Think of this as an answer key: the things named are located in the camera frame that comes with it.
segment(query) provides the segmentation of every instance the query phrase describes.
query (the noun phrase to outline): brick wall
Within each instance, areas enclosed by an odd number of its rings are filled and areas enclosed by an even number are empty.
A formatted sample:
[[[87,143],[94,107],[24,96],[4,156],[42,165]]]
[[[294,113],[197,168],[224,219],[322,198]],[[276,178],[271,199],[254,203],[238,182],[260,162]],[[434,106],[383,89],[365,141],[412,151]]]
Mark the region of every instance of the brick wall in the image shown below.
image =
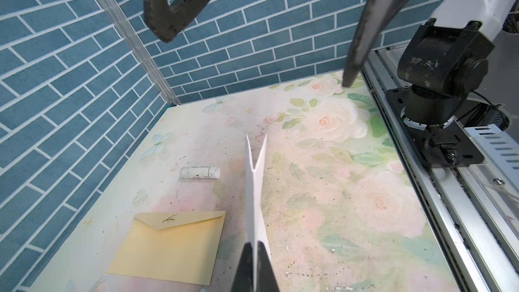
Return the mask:
[[[95,0],[0,0],[0,290],[26,290],[165,109]]]
[[[186,103],[341,69],[366,0],[212,0],[171,43],[144,25],[143,0],[117,1]],[[441,1],[411,0],[378,46],[409,40]]]

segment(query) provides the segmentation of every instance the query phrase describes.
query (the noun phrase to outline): bolt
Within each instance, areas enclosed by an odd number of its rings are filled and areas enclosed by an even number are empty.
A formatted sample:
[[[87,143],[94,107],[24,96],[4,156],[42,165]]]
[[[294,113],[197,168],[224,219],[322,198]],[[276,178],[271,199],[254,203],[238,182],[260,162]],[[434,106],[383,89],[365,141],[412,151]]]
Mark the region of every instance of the bolt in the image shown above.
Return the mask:
[[[503,186],[504,185],[504,180],[502,180],[501,178],[494,178],[492,180],[492,182],[494,182],[494,184],[497,185],[497,186]]]

